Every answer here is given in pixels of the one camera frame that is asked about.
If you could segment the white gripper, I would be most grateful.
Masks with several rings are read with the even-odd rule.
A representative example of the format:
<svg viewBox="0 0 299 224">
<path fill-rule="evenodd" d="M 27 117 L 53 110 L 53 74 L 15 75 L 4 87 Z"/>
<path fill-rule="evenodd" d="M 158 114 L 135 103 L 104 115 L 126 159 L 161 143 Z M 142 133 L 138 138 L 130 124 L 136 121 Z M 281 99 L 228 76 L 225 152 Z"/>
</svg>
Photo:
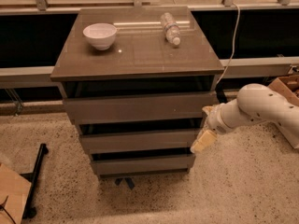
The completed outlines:
<svg viewBox="0 0 299 224">
<path fill-rule="evenodd" d="M 222 105 L 208 105 L 202 108 L 206 113 L 206 123 L 210 130 L 202 130 L 198 134 L 191 146 L 191 153 L 199 153 L 211 146 L 217 140 L 217 134 L 227 134 L 233 130 L 223 121 L 221 108 Z"/>
</svg>

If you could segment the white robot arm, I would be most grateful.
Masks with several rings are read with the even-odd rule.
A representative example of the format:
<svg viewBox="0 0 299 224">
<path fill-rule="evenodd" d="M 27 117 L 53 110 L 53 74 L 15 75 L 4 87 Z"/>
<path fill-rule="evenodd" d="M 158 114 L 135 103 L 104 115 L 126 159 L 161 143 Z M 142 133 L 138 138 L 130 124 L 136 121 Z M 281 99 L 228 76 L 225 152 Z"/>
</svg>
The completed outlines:
<svg viewBox="0 0 299 224">
<path fill-rule="evenodd" d="M 205 106 L 206 127 L 191 146 L 191 153 L 201 152 L 240 126 L 273 122 L 293 148 L 299 148 L 299 107 L 284 96 L 260 84 L 241 88 L 236 98 L 228 103 Z"/>
</svg>

